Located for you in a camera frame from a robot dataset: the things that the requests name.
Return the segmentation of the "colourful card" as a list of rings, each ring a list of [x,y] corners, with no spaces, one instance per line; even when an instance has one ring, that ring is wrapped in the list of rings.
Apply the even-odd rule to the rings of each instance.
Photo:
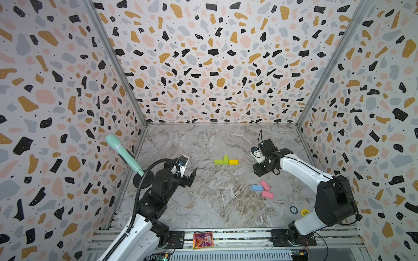
[[[212,232],[202,232],[202,233],[195,233],[193,235],[193,249],[202,249],[202,248],[210,248],[213,247],[214,240],[213,240],[213,233]]]

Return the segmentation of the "mint green toy microphone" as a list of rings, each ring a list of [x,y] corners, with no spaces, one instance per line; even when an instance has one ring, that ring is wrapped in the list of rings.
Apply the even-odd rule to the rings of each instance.
[[[129,154],[128,150],[125,149],[119,138],[113,134],[110,134],[107,135],[105,139],[109,147],[115,150],[136,174],[138,174],[140,177],[143,177],[144,171],[142,167],[137,163],[135,158]]]

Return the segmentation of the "yellow block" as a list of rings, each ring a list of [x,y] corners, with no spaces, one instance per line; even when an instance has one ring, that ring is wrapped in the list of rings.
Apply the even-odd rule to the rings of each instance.
[[[228,164],[229,165],[238,165],[239,164],[239,161],[237,159],[230,159],[228,161]]]

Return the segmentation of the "pink block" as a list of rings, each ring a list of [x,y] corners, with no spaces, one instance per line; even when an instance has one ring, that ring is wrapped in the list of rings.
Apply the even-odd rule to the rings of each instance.
[[[262,196],[267,198],[267,199],[274,199],[274,194],[272,192],[269,192],[269,191],[263,191]]]
[[[260,185],[263,187],[264,191],[270,191],[271,187],[267,184],[265,180],[260,181]]]

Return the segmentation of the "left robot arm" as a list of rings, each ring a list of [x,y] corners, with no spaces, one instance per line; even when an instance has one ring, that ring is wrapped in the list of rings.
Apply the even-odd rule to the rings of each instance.
[[[178,187],[190,187],[197,169],[185,175],[189,158],[160,159],[146,169],[137,187],[132,215],[100,261],[143,261],[169,245],[169,227],[159,222]]]

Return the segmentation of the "yellow round sticker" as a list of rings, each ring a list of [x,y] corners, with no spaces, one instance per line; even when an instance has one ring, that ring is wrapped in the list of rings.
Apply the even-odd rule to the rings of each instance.
[[[301,216],[304,217],[304,216],[308,215],[310,213],[310,211],[308,209],[302,209],[300,213],[301,213]]]

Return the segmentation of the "blue block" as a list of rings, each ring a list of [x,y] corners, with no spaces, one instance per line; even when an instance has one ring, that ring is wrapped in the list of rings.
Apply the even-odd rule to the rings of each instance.
[[[255,184],[252,184],[252,185],[251,185],[251,189],[252,189],[253,191],[263,191],[263,186],[262,186],[262,185],[255,185]]]

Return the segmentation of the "aluminium front rail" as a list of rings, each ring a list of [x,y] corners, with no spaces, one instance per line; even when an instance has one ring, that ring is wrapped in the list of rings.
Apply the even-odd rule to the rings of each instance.
[[[264,228],[214,228],[212,247],[193,249],[193,235],[198,229],[175,229],[178,234],[172,261],[210,260],[291,260],[298,249],[309,261],[369,261],[371,257],[357,229],[353,226],[336,226],[316,232],[307,246],[274,245],[273,233],[277,227]]]

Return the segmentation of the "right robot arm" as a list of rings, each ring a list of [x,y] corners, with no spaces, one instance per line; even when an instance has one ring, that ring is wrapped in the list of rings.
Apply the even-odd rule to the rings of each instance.
[[[293,246],[304,244],[315,232],[359,215],[349,180],[344,176],[332,176],[300,159],[289,149],[278,149],[270,139],[250,149],[257,160],[253,165],[254,174],[261,177],[270,172],[276,175],[286,171],[316,194],[314,210],[289,223],[288,229],[280,236],[273,236],[273,242]]]

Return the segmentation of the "pink block upper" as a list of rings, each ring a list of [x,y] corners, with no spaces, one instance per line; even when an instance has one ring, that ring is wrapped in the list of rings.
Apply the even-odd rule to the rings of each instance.
[[[260,181],[260,185],[263,187],[264,191],[270,191],[271,187],[267,184],[265,180]]]

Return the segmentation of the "pink block lower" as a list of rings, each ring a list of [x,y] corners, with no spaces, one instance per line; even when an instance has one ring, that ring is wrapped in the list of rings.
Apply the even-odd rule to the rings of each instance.
[[[274,194],[272,192],[269,192],[269,191],[263,191],[262,196],[267,198],[267,199],[274,199]]]

